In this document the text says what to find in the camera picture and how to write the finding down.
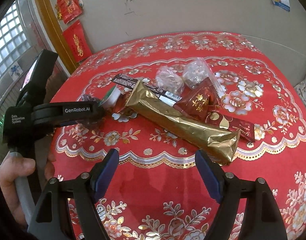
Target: beige wall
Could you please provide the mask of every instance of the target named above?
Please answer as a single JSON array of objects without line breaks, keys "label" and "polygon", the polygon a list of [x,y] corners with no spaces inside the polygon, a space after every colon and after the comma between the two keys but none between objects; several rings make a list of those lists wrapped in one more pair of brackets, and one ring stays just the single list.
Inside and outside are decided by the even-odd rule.
[{"label": "beige wall", "polygon": [[[83,0],[79,17],[93,52],[154,34],[226,31],[243,34],[292,85],[306,75],[306,12],[271,0]],[[62,29],[67,26],[61,21]]]}]

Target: table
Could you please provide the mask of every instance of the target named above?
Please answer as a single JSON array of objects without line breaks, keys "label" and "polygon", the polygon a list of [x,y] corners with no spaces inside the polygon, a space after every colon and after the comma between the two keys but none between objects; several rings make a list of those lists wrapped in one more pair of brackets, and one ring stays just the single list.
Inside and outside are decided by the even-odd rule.
[{"label": "table", "polygon": [[[64,83],[52,102],[103,97],[124,73],[154,84],[159,67],[183,67],[204,57],[226,96],[221,113],[255,124],[255,143],[240,140],[235,160],[224,171],[240,179],[263,177],[279,205],[288,239],[306,226],[306,109],[292,86],[254,45],[235,33],[171,33],[130,41],[89,57]],[[73,179],[101,161],[110,148],[120,165],[97,210],[111,239],[202,240],[218,204],[194,164],[196,147],[144,117],[112,114],[101,132],[80,125],[57,129],[51,149],[56,176]],[[240,202],[230,239],[237,239],[244,216]],[[72,223],[81,237],[73,200]]]}]

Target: gold foil wrapper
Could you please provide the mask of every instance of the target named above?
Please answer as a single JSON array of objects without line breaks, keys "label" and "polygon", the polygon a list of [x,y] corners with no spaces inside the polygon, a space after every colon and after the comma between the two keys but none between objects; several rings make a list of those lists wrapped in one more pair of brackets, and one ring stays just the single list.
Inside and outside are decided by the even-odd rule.
[{"label": "gold foil wrapper", "polygon": [[125,106],[205,150],[212,161],[220,164],[233,161],[240,132],[219,129],[185,117],[159,100],[141,81],[134,87]]}]

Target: window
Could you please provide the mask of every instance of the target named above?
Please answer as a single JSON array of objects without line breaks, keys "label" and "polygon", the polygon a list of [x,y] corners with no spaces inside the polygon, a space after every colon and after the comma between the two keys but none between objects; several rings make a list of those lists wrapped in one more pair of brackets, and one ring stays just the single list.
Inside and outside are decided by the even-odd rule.
[{"label": "window", "polygon": [[0,22],[0,77],[29,47],[14,2]]}]

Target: red poster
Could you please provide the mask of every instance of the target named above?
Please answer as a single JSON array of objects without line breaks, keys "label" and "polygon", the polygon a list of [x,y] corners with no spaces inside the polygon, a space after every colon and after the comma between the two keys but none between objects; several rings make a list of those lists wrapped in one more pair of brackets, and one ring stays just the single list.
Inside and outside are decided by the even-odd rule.
[{"label": "red poster", "polygon": [[74,59],[79,62],[92,55],[89,46],[86,43],[82,24],[79,20],[68,27],[63,36],[73,53]]},{"label": "red poster", "polygon": [[65,24],[82,13],[78,0],[57,0],[57,4]]}]

